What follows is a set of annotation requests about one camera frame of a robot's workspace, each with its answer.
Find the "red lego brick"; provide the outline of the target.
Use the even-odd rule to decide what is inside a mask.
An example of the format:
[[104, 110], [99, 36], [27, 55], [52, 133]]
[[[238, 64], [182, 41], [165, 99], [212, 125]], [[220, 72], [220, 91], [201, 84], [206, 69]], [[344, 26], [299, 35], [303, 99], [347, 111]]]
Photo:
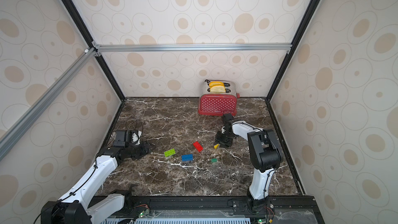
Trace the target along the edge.
[[198, 152], [202, 152], [202, 151], [203, 151], [203, 146], [202, 146], [199, 142], [194, 142], [194, 143], [193, 143], [193, 146], [195, 147], [195, 149], [196, 149]]

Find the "lime green lego brick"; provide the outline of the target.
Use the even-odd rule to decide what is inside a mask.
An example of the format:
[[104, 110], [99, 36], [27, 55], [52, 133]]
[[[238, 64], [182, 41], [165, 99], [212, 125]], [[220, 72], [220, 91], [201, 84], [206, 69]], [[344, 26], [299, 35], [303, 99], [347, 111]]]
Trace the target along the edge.
[[175, 155], [175, 154], [176, 154], [176, 151], [175, 151], [174, 148], [169, 149], [169, 150], [167, 150], [167, 151], [164, 152], [164, 156], [165, 156], [165, 157], [170, 157], [170, 156], [173, 156], [173, 155]]

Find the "blue lego brick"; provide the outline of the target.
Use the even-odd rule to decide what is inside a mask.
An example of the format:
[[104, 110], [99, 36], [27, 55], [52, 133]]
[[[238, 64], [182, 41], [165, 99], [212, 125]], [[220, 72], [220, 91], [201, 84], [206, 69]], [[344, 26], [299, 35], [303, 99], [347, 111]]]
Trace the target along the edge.
[[182, 162], [191, 162], [191, 161], [193, 161], [193, 154], [182, 155], [181, 156], [181, 161]]

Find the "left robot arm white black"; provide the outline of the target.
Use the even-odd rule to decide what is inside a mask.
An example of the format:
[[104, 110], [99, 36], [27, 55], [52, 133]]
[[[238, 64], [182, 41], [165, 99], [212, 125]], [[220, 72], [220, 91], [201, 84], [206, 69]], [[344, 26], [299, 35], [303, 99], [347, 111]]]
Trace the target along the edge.
[[129, 191], [114, 191], [90, 206], [94, 195], [106, 178], [126, 159], [137, 160], [150, 153], [150, 145], [140, 142], [102, 148], [92, 167], [60, 199], [48, 201], [35, 221], [42, 224], [100, 224], [115, 212], [130, 214], [133, 206]]

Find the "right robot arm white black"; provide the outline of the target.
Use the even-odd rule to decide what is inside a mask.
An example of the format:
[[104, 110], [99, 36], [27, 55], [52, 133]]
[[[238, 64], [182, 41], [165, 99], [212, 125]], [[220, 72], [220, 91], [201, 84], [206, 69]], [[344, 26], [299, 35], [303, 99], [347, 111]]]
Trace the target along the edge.
[[250, 161], [255, 168], [249, 187], [250, 199], [254, 206], [265, 202], [272, 176], [283, 161], [275, 132], [235, 120], [232, 114], [224, 114], [222, 121], [223, 127], [216, 133], [216, 144], [230, 148], [238, 137], [248, 142]]

